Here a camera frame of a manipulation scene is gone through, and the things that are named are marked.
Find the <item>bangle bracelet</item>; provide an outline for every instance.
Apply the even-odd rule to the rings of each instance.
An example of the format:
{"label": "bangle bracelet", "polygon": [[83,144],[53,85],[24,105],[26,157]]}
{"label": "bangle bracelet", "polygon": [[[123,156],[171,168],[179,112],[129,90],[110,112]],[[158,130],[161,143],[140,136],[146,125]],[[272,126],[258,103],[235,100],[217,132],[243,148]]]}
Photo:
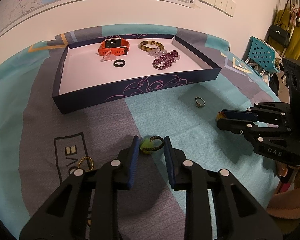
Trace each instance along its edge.
{"label": "bangle bracelet", "polygon": [[150,47],[147,47],[145,45],[155,45],[157,47],[159,47],[160,50],[164,50],[164,46],[163,44],[159,43],[159,42],[156,42],[156,41],[143,41],[139,44],[139,48],[142,49],[143,51],[151,51],[151,50],[154,50],[155,48],[150,48]]}

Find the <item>plastic chair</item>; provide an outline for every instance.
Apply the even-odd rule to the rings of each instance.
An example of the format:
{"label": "plastic chair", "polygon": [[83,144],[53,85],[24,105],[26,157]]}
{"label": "plastic chair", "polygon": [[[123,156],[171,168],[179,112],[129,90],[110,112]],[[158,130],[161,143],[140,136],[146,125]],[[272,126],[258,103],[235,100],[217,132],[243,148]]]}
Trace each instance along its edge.
{"label": "plastic chair", "polygon": [[249,58],[261,66],[269,73],[278,73],[279,70],[274,66],[275,51],[261,40],[250,37],[249,44],[250,52]]}

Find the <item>blue gripper pad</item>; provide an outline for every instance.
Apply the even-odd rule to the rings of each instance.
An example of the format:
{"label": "blue gripper pad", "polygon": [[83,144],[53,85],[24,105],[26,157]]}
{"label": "blue gripper pad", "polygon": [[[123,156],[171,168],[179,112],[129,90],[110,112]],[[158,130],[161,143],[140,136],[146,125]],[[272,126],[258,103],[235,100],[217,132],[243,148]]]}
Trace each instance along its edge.
{"label": "blue gripper pad", "polygon": [[176,175],[178,174],[179,166],[169,136],[166,136],[164,138],[163,152],[167,166],[169,183],[171,185],[171,188],[174,189],[176,185]]}
{"label": "blue gripper pad", "polygon": [[128,173],[128,188],[131,189],[134,183],[134,179],[137,172],[138,156],[140,148],[140,139],[136,135],[133,138],[130,150],[129,150],[129,173]]}
{"label": "blue gripper pad", "polygon": [[257,114],[252,112],[227,110],[227,109],[223,109],[221,112],[224,113],[228,119],[245,120],[251,122],[256,122],[258,119]]}

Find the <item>purple beaded bracelet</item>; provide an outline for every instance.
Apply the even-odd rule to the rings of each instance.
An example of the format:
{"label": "purple beaded bracelet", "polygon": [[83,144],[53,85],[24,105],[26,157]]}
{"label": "purple beaded bracelet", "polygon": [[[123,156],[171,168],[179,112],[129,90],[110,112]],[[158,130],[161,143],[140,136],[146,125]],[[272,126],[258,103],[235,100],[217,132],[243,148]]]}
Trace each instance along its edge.
{"label": "purple beaded bracelet", "polygon": [[166,54],[161,55],[159,58],[156,58],[152,65],[154,68],[159,70],[164,70],[168,67],[172,66],[172,63],[175,63],[176,60],[180,59],[180,55],[176,50],[172,50],[171,52],[167,52]]}

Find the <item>bag strap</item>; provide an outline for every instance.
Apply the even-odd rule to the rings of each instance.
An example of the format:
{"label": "bag strap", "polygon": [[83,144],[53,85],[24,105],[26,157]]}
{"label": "bag strap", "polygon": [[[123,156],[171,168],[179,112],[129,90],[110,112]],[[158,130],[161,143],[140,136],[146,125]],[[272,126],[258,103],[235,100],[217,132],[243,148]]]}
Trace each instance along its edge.
{"label": "bag strap", "polygon": [[280,20],[279,20],[279,22],[278,22],[278,26],[281,26],[282,24],[281,24],[281,20],[282,20],[282,17],[283,17],[283,14],[284,14],[284,12],[286,11],[286,9],[287,9],[287,6],[288,6],[288,2],[290,1],[290,10],[289,10],[289,23],[288,23],[288,29],[286,28],[286,30],[287,31],[289,31],[289,27],[290,27],[290,21],[291,21],[291,14],[290,14],[290,12],[291,12],[291,0],[287,0],[287,3],[286,3],[286,5],[285,5],[285,7],[284,7],[284,10],[283,10],[283,12],[282,12],[282,15],[281,15],[281,18],[280,18]]}
{"label": "bag strap", "polygon": [[286,27],[286,25],[285,25],[284,23],[281,23],[281,24],[279,24],[279,25],[277,25],[277,26],[280,27],[281,25],[283,25],[284,27]]}

